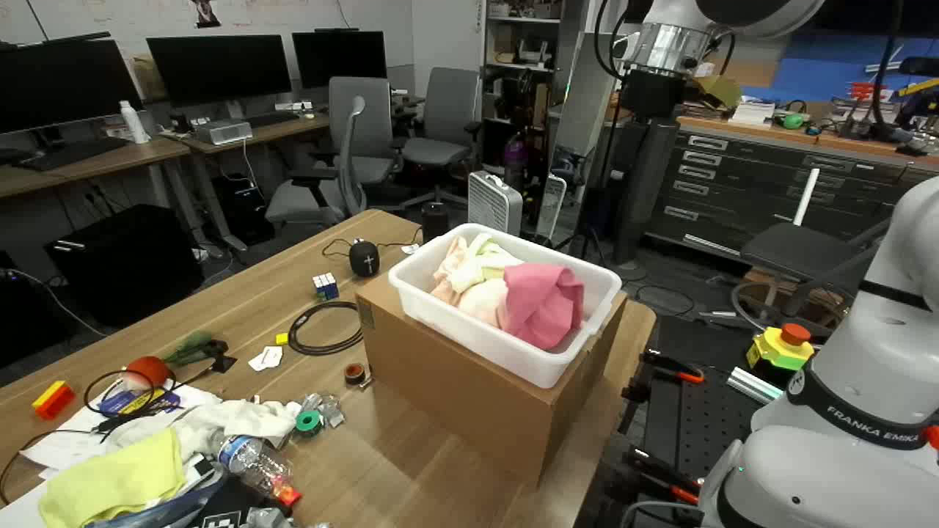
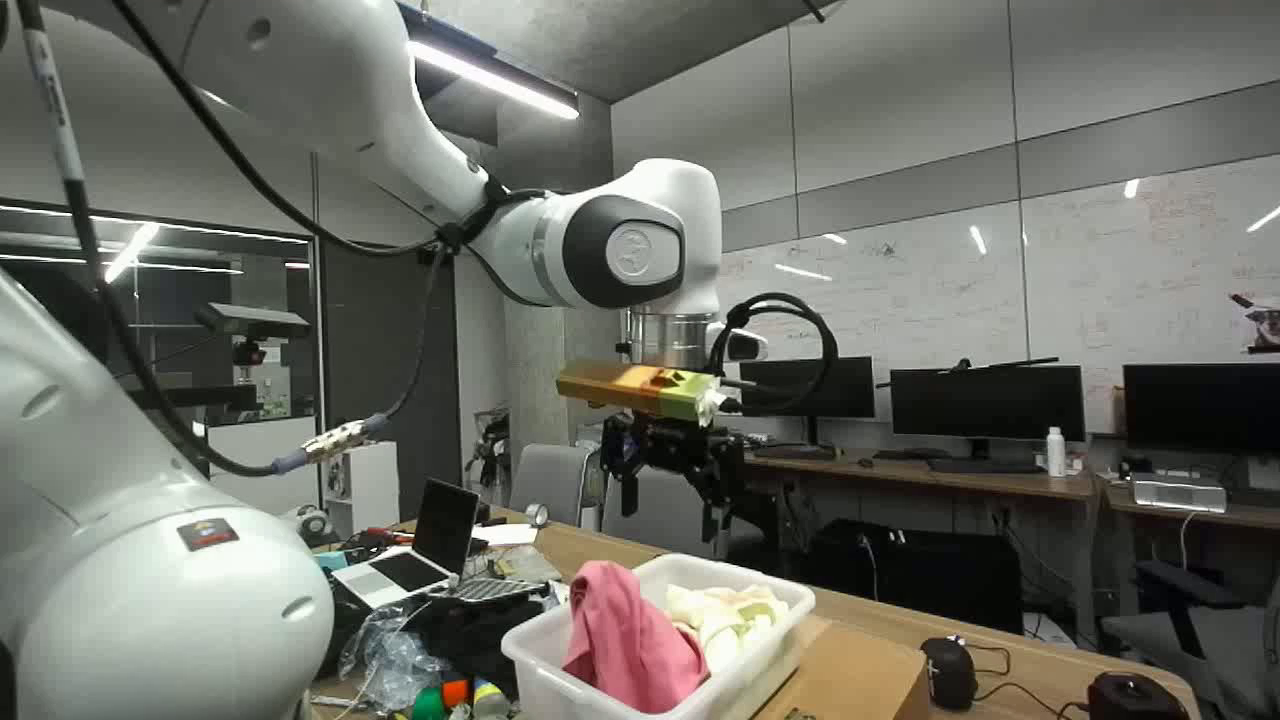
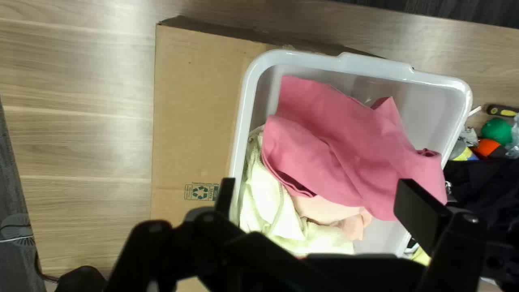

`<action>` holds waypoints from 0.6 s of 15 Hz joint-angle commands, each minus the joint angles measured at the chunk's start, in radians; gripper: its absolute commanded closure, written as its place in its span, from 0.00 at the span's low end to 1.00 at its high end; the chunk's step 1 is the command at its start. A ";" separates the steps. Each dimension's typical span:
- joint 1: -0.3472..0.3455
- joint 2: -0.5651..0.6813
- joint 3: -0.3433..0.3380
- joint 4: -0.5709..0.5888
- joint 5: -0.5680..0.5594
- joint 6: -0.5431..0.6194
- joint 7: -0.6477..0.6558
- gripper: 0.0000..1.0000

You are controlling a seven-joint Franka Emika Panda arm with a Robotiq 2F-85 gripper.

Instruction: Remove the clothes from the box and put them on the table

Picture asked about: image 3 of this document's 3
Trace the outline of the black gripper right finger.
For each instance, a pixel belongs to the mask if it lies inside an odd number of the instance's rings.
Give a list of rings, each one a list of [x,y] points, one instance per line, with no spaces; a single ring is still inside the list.
[[[469,212],[448,208],[416,181],[398,184],[394,215],[430,255],[416,292],[477,292],[485,231]]]

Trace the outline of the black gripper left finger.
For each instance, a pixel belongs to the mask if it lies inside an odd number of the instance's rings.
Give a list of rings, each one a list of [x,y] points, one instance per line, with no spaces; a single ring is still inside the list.
[[[227,220],[234,187],[234,179],[224,179],[216,205],[192,210],[177,228],[164,220],[135,226],[106,292],[175,292],[192,278],[210,292],[245,292],[244,270],[226,249],[242,236]]]

